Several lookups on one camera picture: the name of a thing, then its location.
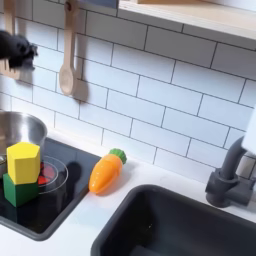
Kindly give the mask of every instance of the red burner light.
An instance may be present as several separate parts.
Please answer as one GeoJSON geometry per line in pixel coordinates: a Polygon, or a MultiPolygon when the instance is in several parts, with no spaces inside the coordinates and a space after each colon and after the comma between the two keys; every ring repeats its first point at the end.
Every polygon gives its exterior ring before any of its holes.
{"type": "Polygon", "coordinates": [[[38,177],[38,185],[46,185],[54,180],[56,177],[54,168],[45,163],[41,163],[41,171],[38,177]]]}

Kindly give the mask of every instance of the white countertop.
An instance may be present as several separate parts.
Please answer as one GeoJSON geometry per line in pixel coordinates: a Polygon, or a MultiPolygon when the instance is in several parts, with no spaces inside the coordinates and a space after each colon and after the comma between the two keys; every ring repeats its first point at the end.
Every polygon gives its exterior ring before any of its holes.
{"type": "MultiPolygon", "coordinates": [[[[56,131],[49,137],[87,152],[103,156],[102,147],[80,143],[56,131]]],[[[87,194],[56,232],[46,241],[36,242],[4,226],[0,226],[1,255],[8,256],[90,256],[93,241],[117,209],[127,193],[141,184],[155,184],[207,204],[205,184],[187,179],[176,173],[128,158],[118,181],[104,196],[87,194]]],[[[256,203],[247,208],[230,206],[225,211],[256,222],[256,203]]]]}

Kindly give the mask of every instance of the green toy block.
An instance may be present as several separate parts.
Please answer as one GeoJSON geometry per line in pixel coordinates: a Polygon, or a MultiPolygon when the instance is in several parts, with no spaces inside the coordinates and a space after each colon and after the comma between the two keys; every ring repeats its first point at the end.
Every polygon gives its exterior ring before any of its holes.
{"type": "Polygon", "coordinates": [[[38,183],[15,185],[8,175],[3,175],[4,196],[15,207],[19,207],[38,196],[38,183]]]}

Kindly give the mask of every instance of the white subway tile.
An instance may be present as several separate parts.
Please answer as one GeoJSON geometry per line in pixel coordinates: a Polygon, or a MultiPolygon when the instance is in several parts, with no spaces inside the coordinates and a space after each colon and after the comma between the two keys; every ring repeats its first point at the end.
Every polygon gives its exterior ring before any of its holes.
{"type": "Polygon", "coordinates": [[[138,49],[144,48],[147,26],[88,12],[86,34],[138,49]]]}
{"type": "Polygon", "coordinates": [[[9,95],[0,93],[0,109],[4,111],[11,111],[11,97],[9,95]]]}
{"type": "Polygon", "coordinates": [[[166,19],[160,19],[153,16],[148,16],[141,13],[131,12],[122,9],[118,10],[118,17],[178,32],[181,32],[183,26],[182,23],[166,19]]]}
{"type": "Polygon", "coordinates": [[[32,87],[30,84],[0,75],[0,92],[26,101],[32,101],[32,87]]]}
{"type": "Polygon", "coordinates": [[[210,67],[216,43],[160,28],[149,27],[146,50],[210,67]]]}
{"type": "Polygon", "coordinates": [[[254,159],[247,156],[243,156],[237,168],[236,174],[245,179],[249,179],[252,173],[254,164],[255,164],[254,159]]]}
{"type": "Polygon", "coordinates": [[[240,102],[243,105],[254,107],[256,105],[256,82],[247,80],[240,102]]]}
{"type": "MultiPolygon", "coordinates": [[[[57,92],[62,93],[59,84],[57,86],[57,92]]],[[[107,92],[108,90],[106,88],[77,80],[76,90],[72,97],[105,108],[107,104],[107,92]]]]}
{"type": "Polygon", "coordinates": [[[216,168],[222,167],[226,154],[226,149],[193,139],[191,140],[188,150],[188,158],[216,168]]]}
{"type": "MultiPolygon", "coordinates": [[[[64,29],[65,10],[62,4],[34,0],[33,17],[34,21],[64,29]]],[[[76,19],[76,31],[83,34],[85,31],[86,11],[79,10],[76,19]]]]}
{"type": "Polygon", "coordinates": [[[35,67],[33,71],[22,72],[20,80],[47,90],[55,91],[56,77],[57,75],[53,71],[35,67]]]}
{"type": "MultiPolygon", "coordinates": [[[[60,3],[64,4],[66,2],[66,0],[60,0],[60,3]]],[[[99,13],[103,13],[103,14],[108,14],[108,15],[112,15],[112,16],[116,16],[116,9],[113,8],[108,8],[105,6],[100,6],[100,5],[96,5],[96,4],[89,4],[89,3],[83,3],[83,2],[78,2],[79,7],[82,9],[86,9],[88,11],[93,11],[93,12],[99,12],[99,13]]]]}
{"type": "Polygon", "coordinates": [[[237,141],[239,138],[244,136],[244,133],[245,132],[243,132],[243,131],[240,131],[240,130],[237,130],[237,129],[234,129],[234,128],[230,128],[228,138],[227,138],[227,141],[225,143],[225,148],[229,149],[235,141],[237,141]]]}
{"type": "Polygon", "coordinates": [[[139,76],[99,63],[85,61],[83,79],[119,92],[136,95],[139,76]]]}
{"type": "Polygon", "coordinates": [[[185,156],[190,139],[156,126],[133,120],[131,137],[185,156]]]}
{"type": "Polygon", "coordinates": [[[211,39],[221,43],[231,44],[234,46],[240,46],[240,47],[248,48],[251,50],[256,49],[255,40],[222,33],[215,30],[200,28],[200,27],[191,26],[191,25],[184,25],[183,33],[193,35],[193,36],[203,37],[206,39],[211,39]]]}
{"type": "Polygon", "coordinates": [[[16,0],[16,15],[20,18],[32,20],[32,1],[33,0],[16,0]]]}
{"type": "Polygon", "coordinates": [[[57,50],[57,28],[16,19],[16,33],[25,36],[31,43],[57,50]]]}
{"type": "Polygon", "coordinates": [[[12,111],[33,115],[42,120],[47,126],[54,127],[54,111],[36,106],[32,103],[12,98],[12,111]]]}
{"type": "Polygon", "coordinates": [[[77,100],[37,86],[33,90],[33,103],[78,118],[79,102],[77,100]]]}
{"type": "MultiPolygon", "coordinates": [[[[44,47],[38,47],[38,57],[35,57],[34,64],[36,66],[46,68],[55,72],[59,72],[63,64],[64,54],[44,47]]],[[[76,76],[81,78],[82,75],[82,59],[75,57],[74,66],[76,76]]]]}
{"type": "MultiPolygon", "coordinates": [[[[59,30],[58,50],[64,52],[64,32],[59,30]]],[[[76,35],[75,55],[110,65],[113,44],[80,34],[76,35]]]]}
{"type": "Polygon", "coordinates": [[[213,167],[195,162],[188,158],[157,149],[155,165],[176,172],[182,176],[207,183],[213,167]]]}
{"type": "Polygon", "coordinates": [[[168,108],[163,127],[221,147],[228,133],[228,127],[224,125],[168,108]]]}
{"type": "Polygon", "coordinates": [[[232,102],[204,96],[199,116],[237,129],[246,130],[252,109],[232,102]]]}
{"type": "Polygon", "coordinates": [[[138,97],[196,115],[202,94],[141,77],[138,97]]]}
{"type": "Polygon", "coordinates": [[[153,163],[156,151],[156,148],[153,146],[106,130],[103,133],[102,145],[109,149],[121,148],[127,155],[151,164],[153,163]]]}
{"type": "Polygon", "coordinates": [[[172,83],[238,102],[245,79],[177,61],[172,83]]]}
{"type": "Polygon", "coordinates": [[[212,68],[256,80],[256,52],[218,44],[212,68]]]}
{"type": "Polygon", "coordinates": [[[164,115],[162,106],[114,91],[108,93],[107,108],[158,126],[164,115]]]}
{"type": "Polygon", "coordinates": [[[55,128],[79,137],[80,141],[89,140],[101,144],[103,129],[80,120],[56,113],[55,128]]]}
{"type": "Polygon", "coordinates": [[[85,122],[95,124],[114,132],[124,135],[130,134],[132,124],[131,118],[119,115],[103,108],[82,103],[80,106],[79,118],[85,122]]]}
{"type": "Polygon", "coordinates": [[[174,60],[121,45],[114,45],[112,65],[170,83],[174,60]]]}

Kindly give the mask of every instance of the black stovetop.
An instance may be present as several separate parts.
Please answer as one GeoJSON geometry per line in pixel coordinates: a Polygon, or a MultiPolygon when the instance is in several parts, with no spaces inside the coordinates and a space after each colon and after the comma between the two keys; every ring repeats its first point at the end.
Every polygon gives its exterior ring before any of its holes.
{"type": "Polygon", "coordinates": [[[89,177],[99,159],[47,139],[36,199],[15,208],[4,198],[0,180],[0,223],[34,240],[49,238],[88,192],[89,177]]]}

